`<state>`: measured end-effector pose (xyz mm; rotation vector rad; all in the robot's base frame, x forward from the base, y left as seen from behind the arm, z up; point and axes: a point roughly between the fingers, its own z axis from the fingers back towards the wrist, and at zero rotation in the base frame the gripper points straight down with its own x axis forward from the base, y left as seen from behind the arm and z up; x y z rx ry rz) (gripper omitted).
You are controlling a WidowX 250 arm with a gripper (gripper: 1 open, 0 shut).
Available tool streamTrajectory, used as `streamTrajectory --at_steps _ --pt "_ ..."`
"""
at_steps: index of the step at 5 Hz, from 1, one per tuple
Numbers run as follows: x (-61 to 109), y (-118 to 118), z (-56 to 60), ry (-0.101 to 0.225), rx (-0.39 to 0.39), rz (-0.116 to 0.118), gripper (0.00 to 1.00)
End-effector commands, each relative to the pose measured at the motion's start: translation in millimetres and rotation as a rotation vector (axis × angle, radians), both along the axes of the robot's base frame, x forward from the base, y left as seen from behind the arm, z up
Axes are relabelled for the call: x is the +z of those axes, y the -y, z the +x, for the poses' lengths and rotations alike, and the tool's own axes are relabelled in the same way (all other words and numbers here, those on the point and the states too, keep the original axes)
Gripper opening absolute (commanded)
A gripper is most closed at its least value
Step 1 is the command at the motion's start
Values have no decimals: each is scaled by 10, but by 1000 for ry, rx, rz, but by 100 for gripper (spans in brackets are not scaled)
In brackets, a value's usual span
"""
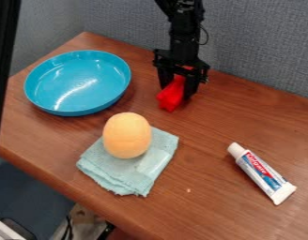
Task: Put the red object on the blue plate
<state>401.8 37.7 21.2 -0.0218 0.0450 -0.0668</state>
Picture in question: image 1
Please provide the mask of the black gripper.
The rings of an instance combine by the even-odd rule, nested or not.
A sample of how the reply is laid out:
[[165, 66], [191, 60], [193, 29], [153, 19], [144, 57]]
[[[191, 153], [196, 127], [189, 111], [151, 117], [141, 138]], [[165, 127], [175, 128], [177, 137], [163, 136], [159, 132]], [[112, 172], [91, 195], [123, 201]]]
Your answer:
[[199, 84], [208, 81], [209, 65], [199, 59], [197, 52], [199, 41], [196, 37], [172, 37], [168, 50], [153, 50], [153, 66], [157, 71], [160, 88], [167, 87], [175, 74], [185, 76], [184, 99], [189, 99], [196, 93]]

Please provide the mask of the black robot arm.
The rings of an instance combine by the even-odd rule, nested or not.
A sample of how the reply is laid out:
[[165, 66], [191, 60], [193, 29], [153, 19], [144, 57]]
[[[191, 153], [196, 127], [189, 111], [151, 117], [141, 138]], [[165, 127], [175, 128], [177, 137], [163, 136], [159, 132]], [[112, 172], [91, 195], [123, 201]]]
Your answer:
[[171, 23], [169, 49], [153, 50], [160, 88], [172, 82], [175, 75], [185, 78], [183, 98], [189, 99], [201, 83], [208, 81], [211, 66], [199, 59], [200, 32], [204, 20], [203, 0], [155, 0]]

